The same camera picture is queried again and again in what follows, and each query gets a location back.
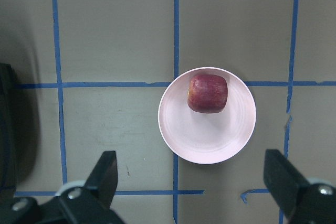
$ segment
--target floor tile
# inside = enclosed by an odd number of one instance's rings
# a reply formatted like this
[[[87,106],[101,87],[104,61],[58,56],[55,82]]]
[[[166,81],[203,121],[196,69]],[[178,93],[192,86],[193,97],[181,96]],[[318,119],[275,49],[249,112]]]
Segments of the floor tile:
[[[335,1],[299,0],[295,80],[336,80]]]
[[[173,154],[158,127],[164,88],[64,89],[68,179],[86,179],[116,150],[118,190],[172,189]]]
[[[0,0],[0,62],[20,83],[56,82],[51,0]]]
[[[292,98],[289,159],[306,177],[336,184],[335,87],[295,87]]]
[[[13,93],[18,191],[57,191],[62,185],[56,89]]]
[[[279,207],[270,194],[248,196],[247,204],[232,191],[183,195],[179,200],[179,223],[278,223]]]
[[[293,0],[180,0],[180,72],[287,81]]]
[[[173,0],[58,4],[63,81],[172,81]]]
[[[173,224],[171,195],[115,196],[112,209],[127,224]]]

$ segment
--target gray floor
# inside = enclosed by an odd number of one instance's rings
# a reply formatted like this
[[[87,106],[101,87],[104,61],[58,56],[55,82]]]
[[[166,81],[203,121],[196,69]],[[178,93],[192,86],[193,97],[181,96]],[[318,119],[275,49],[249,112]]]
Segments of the gray floor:
[[[103,151],[116,150],[112,208],[129,224],[172,224],[174,214],[180,224],[279,223],[269,194],[249,194],[247,204],[240,195],[265,188],[265,149],[284,151],[290,116],[289,159],[305,176],[336,182],[336,0],[179,0],[178,8],[174,0],[54,1],[0,0],[0,60],[22,84],[14,111],[25,141],[19,194],[45,202],[64,182],[86,179]],[[157,125],[177,63],[179,73],[233,72],[257,107],[241,152],[214,165],[180,158],[178,176]],[[177,178],[179,190],[204,193],[174,204]]]

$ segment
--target plate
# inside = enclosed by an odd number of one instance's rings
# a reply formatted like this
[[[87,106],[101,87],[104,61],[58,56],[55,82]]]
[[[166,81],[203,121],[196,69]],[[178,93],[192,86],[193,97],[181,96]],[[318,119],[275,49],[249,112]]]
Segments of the plate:
[[[228,97],[222,112],[205,114],[189,108],[189,82],[197,74],[216,74],[226,80]],[[233,73],[215,67],[196,68],[167,87],[158,123],[164,141],[179,157],[214,164],[236,155],[247,144],[256,123],[256,105],[248,87]]]

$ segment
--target bolt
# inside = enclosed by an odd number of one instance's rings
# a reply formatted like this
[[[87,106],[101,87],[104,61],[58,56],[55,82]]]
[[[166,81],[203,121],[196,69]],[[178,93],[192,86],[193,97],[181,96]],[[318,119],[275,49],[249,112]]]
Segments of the bolt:
[[[18,201],[12,206],[12,210],[20,211],[21,209],[25,208],[27,204],[28,204],[28,200],[26,198],[22,198],[20,199],[20,201]]]
[[[321,185],[319,186],[319,192],[324,195],[332,195],[333,190],[332,187],[327,186],[327,185]]]
[[[79,187],[76,187],[74,190],[68,193],[69,199],[76,199],[78,198],[82,193],[82,189]]]

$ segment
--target blue tape line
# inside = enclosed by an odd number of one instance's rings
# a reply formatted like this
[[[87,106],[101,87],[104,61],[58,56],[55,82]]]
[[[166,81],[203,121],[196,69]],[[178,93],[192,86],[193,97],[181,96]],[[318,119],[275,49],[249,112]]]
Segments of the blue tape line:
[[[293,86],[336,86],[336,81],[294,81]]]
[[[67,175],[67,160],[66,160],[65,132],[64,132],[63,87],[62,87],[62,78],[61,78],[61,58],[60,58],[60,47],[59,47],[59,25],[58,25],[57,0],[52,0],[52,11],[53,11],[53,18],[54,18],[54,44],[55,44],[55,63],[56,63],[56,77],[57,77],[57,90],[58,90],[62,180],[63,180],[63,184],[65,184],[68,181],[68,175]]]
[[[145,190],[116,191],[115,195],[201,195],[204,190]]]
[[[175,192],[178,192],[178,171],[179,171],[179,157],[174,153],[173,157],[173,189]],[[179,203],[179,195],[178,193],[175,193],[173,195],[173,217],[175,220],[175,223],[178,222],[178,203]]]
[[[246,86],[257,87],[287,87],[288,82],[285,81],[244,81]]]
[[[285,143],[284,143],[284,149],[283,154],[286,158],[288,158],[288,151],[289,151],[289,136],[290,136],[290,124],[293,121],[293,117],[290,116],[289,120],[286,125],[286,131],[285,131]]]
[[[180,63],[180,0],[174,0],[174,79],[179,75],[179,63]],[[179,171],[179,159],[174,153],[173,158],[173,189],[178,190],[178,171]],[[173,218],[175,224],[178,224],[178,194],[173,195]]]
[[[55,191],[17,191],[15,196],[54,196]]]
[[[168,87],[170,82],[64,82],[63,88]]]
[[[283,217],[284,216],[284,213],[281,211],[281,209],[279,210],[279,224],[284,224],[283,222]]]
[[[293,77],[294,77],[294,61],[295,61],[295,47],[296,47],[296,30],[298,24],[298,8],[299,8],[299,0],[293,0],[292,31],[291,31],[289,74],[288,74],[287,113],[290,112],[290,104],[293,94]]]
[[[9,141],[7,124],[1,112],[0,112],[0,129],[2,133],[2,139],[3,139],[2,142],[3,142],[3,151],[4,151],[3,157],[2,157],[3,159],[2,180],[0,184],[0,193],[1,193],[1,191],[3,190],[7,182],[9,161],[11,160],[10,159],[11,149],[10,149],[10,141]]]
[[[179,75],[180,61],[180,0],[174,0],[174,79]]]
[[[4,187],[0,187],[0,192],[2,190],[12,190],[12,189],[15,189],[15,188],[16,188],[16,186],[4,186]]]
[[[16,89],[54,89],[57,88],[57,83],[32,83],[32,84],[18,84]]]
[[[55,191],[17,191],[15,196],[53,196]],[[115,195],[129,195],[129,196],[141,196],[141,195],[202,195],[204,190],[144,190],[144,191],[116,191]]]
[[[254,87],[287,87],[287,81],[244,81]],[[106,88],[106,87],[168,87],[171,82],[63,82],[63,88]],[[336,81],[293,81],[294,86],[336,86]],[[18,84],[16,89],[54,89],[57,83]]]
[[[268,189],[252,189],[252,190],[247,190],[247,191],[243,192],[240,195],[240,198],[243,200],[243,202],[245,204],[247,204],[247,195],[249,195],[249,194],[267,194],[267,193],[269,193]]]

